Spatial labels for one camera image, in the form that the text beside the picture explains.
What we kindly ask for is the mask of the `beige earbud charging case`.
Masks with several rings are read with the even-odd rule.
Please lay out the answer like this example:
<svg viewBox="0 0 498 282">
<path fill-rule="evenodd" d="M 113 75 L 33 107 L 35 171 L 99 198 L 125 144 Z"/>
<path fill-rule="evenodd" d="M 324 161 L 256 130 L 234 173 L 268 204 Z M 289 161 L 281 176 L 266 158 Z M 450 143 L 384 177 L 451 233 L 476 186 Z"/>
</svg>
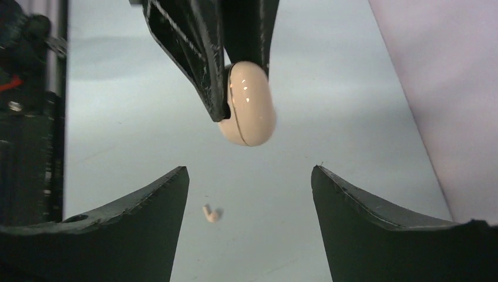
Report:
<svg viewBox="0 0 498 282">
<path fill-rule="evenodd" d="M 241 146 L 260 146 L 275 130 L 276 114 L 268 76 L 257 64 L 242 61 L 228 72 L 230 117 L 218 122 L 224 137 Z"/>
</svg>

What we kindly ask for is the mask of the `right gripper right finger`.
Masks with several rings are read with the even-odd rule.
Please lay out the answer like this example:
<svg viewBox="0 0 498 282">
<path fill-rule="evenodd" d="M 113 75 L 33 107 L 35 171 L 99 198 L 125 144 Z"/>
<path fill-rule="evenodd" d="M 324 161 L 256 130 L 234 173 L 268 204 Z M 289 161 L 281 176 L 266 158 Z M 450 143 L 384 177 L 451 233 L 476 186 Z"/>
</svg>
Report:
<svg viewBox="0 0 498 282">
<path fill-rule="evenodd" d="M 334 281 L 496 281 L 497 227 L 398 206 L 315 166 L 311 188 Z"/>
</svg>

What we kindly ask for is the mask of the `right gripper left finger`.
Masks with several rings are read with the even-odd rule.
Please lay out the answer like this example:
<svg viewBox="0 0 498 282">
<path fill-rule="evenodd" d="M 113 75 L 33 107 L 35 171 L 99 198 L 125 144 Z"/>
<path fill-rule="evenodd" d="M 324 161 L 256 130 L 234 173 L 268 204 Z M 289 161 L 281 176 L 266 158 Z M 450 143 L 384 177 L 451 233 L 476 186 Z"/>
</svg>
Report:
<svg viewBox="0 0 498 282">
<path fill-rule="evenodd" d="M 1 228 L 2 281 L 169 281 L 189 191 L 179 166 L 61 223 Z"/>
</svg>

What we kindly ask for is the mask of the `beige earbud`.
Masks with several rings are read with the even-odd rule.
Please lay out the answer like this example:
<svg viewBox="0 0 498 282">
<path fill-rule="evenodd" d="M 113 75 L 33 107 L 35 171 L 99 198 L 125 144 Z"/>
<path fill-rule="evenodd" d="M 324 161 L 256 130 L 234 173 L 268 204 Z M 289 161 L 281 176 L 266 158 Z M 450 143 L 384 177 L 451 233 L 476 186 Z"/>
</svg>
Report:
<svg viewBox="0 0 498 282">
<path fill-rule="evenodd" d="M 212 209 L 209 204 L 203 206 L 203 213 L 209 223 L 218 222 L 223 215 L 223 209 Z"/>
</svg>

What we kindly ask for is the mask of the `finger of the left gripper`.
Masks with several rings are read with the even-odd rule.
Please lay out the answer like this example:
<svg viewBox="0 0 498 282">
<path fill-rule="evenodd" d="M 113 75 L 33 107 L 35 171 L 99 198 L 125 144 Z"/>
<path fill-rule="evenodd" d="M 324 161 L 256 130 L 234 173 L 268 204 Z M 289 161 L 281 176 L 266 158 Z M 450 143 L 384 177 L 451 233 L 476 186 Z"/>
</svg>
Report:
<svg viewBox="0 0 498 282">
<path fill-rule="evenodd" d="M 231 63 L 249 61 L 269 75 L 279 0 L 221 1 L 224 49 Z"/>
<path fill-rule="evenodd" d="M 220 1 L 141 2 L 154 40 L 197 91 L 213 122 L 228 115 Z"/>
</svg>

